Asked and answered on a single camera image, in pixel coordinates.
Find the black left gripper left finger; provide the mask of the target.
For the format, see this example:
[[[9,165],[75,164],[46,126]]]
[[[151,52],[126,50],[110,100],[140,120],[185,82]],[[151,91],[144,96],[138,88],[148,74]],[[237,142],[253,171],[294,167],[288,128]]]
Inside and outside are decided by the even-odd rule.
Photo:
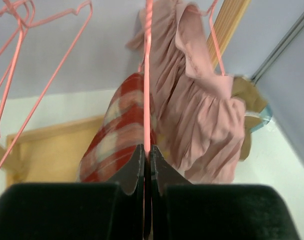
[[[108,181],[19,183],[0,197],[0,240],[141,240],[143,147]]]

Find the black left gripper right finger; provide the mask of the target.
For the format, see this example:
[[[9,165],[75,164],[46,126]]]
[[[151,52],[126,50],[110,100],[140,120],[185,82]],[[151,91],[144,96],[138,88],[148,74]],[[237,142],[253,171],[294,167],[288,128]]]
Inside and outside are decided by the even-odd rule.
[[[286,204],[257,184],[192,184],[152,146],[151,191],[156,240],[297,240]]]

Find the red plaid garment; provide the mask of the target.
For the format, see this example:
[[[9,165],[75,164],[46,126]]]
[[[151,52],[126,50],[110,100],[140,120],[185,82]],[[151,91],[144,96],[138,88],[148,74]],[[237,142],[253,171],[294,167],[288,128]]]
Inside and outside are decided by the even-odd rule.
[[[144,76],[134,73],[115,91],[103,123],[82,157],[77,181],[105,182],[144,141]]]

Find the pink skirt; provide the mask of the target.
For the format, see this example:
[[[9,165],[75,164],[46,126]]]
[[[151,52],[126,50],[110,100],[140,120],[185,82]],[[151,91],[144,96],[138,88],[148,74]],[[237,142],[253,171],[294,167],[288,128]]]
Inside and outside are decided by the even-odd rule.
[[[228,184],[245,136],[245,103],[231,95],[233,77],[214,72],[206,42],[196,4],[153,4],[151,105],[167,162],[192,183]]]

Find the brown garment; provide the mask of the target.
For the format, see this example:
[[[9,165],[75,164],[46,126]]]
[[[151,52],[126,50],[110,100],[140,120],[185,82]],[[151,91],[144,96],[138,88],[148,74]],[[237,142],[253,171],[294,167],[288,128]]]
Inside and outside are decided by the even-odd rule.
[[[240,161],[248,158],[251,150],[251,130],[259,126],[263,121],[259,114],[267,106],[267,101],[261,96],[257,87],[248,79],[235,76],[232,96],[245,102],[245,138],[241,147]]]

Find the pink hanger five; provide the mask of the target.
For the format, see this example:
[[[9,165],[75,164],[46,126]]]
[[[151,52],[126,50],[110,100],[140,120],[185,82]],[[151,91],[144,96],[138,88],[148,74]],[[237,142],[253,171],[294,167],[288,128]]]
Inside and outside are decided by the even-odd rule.
[[[194,7],[188,7],[188,11],[190,11],[194,14],[200,15],[200,16],[208,16],[209,15],[208,22],[209,22],[209,27],[210,27],[210,30],[211,30],[210,33],[211,33],[211,36],[212,36],[212,40],[213,40],[213,44],[214,44],[214,48],[215,48],[215,53],[216,53],[216,56],[217,56],[217,60],[218,60],[218,63],[219,63],[221,74],[224,76],[225,75],[225,69],[224,69],[222,56],[221,56],[221,51],[220,51],[220,47],[219,47],[218,40],[217,40],[217,37],[216,37],[216,32],[215,32],[215,29],[214,29],[214,23],[213,23],[213,13],[214,13],[214,9],[216,7],[217,2],[218,2],[218,0],[214,0],[212,2],[211,6],[206,11],[201,11],[201,10],[196,9]]]

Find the pink hanger two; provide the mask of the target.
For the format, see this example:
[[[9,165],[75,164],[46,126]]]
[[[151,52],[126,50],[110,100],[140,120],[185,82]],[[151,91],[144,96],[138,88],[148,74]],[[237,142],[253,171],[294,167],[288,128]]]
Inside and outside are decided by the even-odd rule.
[[[4,51],[7,49],[7,47],[10,45],[10,43],[14,40],[14,38],[16,36],[18,36],[18,42],[17,42],[17,46],[16,46],[16,50],[14,52],[14,55],[12,57],[12,59],[9,61],[9,64],[7,66],[7,69],[4,72],[3,77],[0,80],[0,88],[3,85],[5,78],[8,77],[9,79],[7,80],[6,86],[4,88],[4,92],[3,92],[3,96],[1,99],[1,103],[0,103],[0,122],[3,116],[3,112],[4,112],[4,108],[6,105],[6,101],[8,98],[8,94],[9,94],[9,90],[11,87],[11,83],[12,83],[12,78],[13,78],[13,72],[16,68],[16,64],[17,64],[17,60],[18,60],[18,56],[20,53],[20,49],[23,43],[23,40],[25,39],[27,32],[24,30],[24,28],[27,27],[26,21],[27,20],[33,20],[34,16],[35,16],[35,10],[30,10],[30,14],[29,16],[26,15],[25,12],[25,8],[22,5],[20,8],[17,9],[17,11],[19,12],[18,16],[13,16],[15,17],[15,19],[17,20],[17,28],[16,30],[12,33],[12,35],[8,38],[8,40],[4,43],[4,45],[2,46],[2,48],[0,49],[0,56],[4,53]]]

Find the pink hanger four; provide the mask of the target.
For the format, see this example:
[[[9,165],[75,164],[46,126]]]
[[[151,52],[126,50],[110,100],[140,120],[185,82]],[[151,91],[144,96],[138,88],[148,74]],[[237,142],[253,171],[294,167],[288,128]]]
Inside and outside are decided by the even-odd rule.
[[[151,25],[153,15],[153,0],[146,1],[146,17],[144,25],[144,151],[149,158],[150,142],[150,51],[151,51]]]

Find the pink hanger three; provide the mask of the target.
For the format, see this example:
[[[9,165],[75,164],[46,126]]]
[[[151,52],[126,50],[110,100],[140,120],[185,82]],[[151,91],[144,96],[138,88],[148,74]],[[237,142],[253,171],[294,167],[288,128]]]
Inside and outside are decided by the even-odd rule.
[[[12,157],[14,145],[7,141],[9,134],[21,134],[31,126],[40,103],[48,95],[50,84],[62,71],[63,65],[75,53],[80,40],[88,31],[94,13],[91,0],[27,0],[35,10],[33,20],[27,20],[27,32],[13,72],[11,87],[0,122],[0,181],[6,171],[22,170]],[[0,0],[0,9],[5,5]],[[17,20],[10,14],[0,17],[0,49],[17,28]],[[16,50],[18,36],[0,56],[0,80]],[[0,103],[6,86],[0,88]]]

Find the pink hanger one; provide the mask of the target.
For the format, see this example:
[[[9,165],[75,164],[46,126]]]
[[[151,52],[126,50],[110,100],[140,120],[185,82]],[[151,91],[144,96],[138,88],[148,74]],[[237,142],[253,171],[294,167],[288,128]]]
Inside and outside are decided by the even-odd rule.
[[[26,15],[29,16],[30,10],[25,0],[17,0],[15,2],[6,0],[5,5],[0,9],[0,17],[2,17],[4,14],[10,14],[17,17],[19,15],[17,9],[21,6],[24,6]]]

